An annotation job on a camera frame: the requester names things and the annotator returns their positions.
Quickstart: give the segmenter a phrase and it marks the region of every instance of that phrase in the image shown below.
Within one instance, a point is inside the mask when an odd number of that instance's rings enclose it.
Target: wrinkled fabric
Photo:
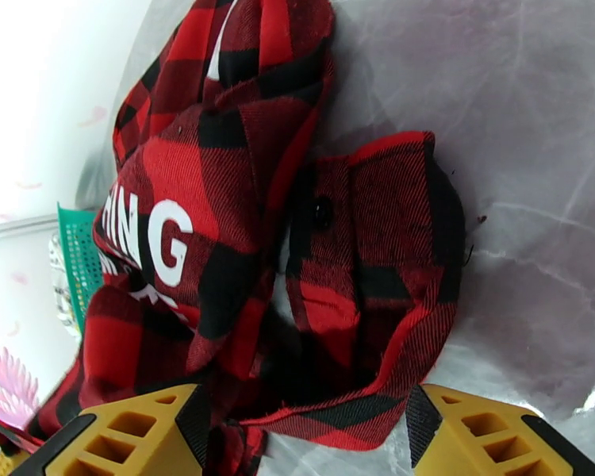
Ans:
[[[0,423],[3,449],[182,382],[211,394],[205,474],[255,474],[269,431],[384,441],[453,324],[463,210],[429,132],[303,166],[332,24],[327,0],[194,3],[117,117],[117,181],[93,230],[105,285],[78,357],[26,432]]]

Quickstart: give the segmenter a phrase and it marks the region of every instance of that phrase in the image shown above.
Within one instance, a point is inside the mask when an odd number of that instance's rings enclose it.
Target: white wall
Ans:
[[[0,0],[0,224],[74,206],[89,162],[112,176],[113,103],[150,1]],[[77,348],[56,316],[51,232],[0,237],[0,355],[26,365],[40,402]]]
[[[73,206],[150,1],[0,0],[0,223]]]

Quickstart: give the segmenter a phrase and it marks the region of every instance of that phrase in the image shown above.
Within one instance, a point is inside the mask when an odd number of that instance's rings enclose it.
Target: black rubber pad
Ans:
[[[97,416],[94,414],[77,416],[60,431],[56,432],[51,439],[42,444],[42,447],[11,473],[11,476],[44,476],[46,466],[51,464],[53,459],[66,449],[88,426],[93,424],[96,419]]]
[[[522,416],[522,421],[571,465],[573,476],[595,476],[595,463],[584,456],[579,449],[544,419],[525,414]]]
[[[205,467],[207,460],[211,411],[207,389],[197,386],[175,418],[183,439],[201,467]]]
[[[408,425],[412,467],[417,467],[432,443],[443,417],[425,391],[420,386],[416,386],[410,393],[408,406],[405,408],[405,419]]]

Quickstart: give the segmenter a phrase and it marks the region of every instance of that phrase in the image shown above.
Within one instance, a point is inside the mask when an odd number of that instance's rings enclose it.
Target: green plastic basket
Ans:
[[[57,205],[59,235],[68,287],[71,290],[71,304],[82,334],[88,303],[103,284],[102,264],[92,236],[95,215],[95,212],[63,209]]]

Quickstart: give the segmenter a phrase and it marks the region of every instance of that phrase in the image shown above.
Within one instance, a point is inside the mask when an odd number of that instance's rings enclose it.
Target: buffalo check fabric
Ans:
[[[262,373],[284,407],[242,425],[366,451],[399,421],[451,330],[463,267],[463,208],[434,145],[403,132],[301,171],[286,264],[299,348],[275,343]],[[277,333],[265,324],[261,344]]]
[[[463,210],[428,132],[303,166],[332,24],[327,0],[194,3],[117,117],[78,356],[24,431],[0,421],[4,451],[184,382],[212,395],[204,474],[255,474],[268,432],[383,443],[451,329]],[[289,324],[270,303],[287,218]]]

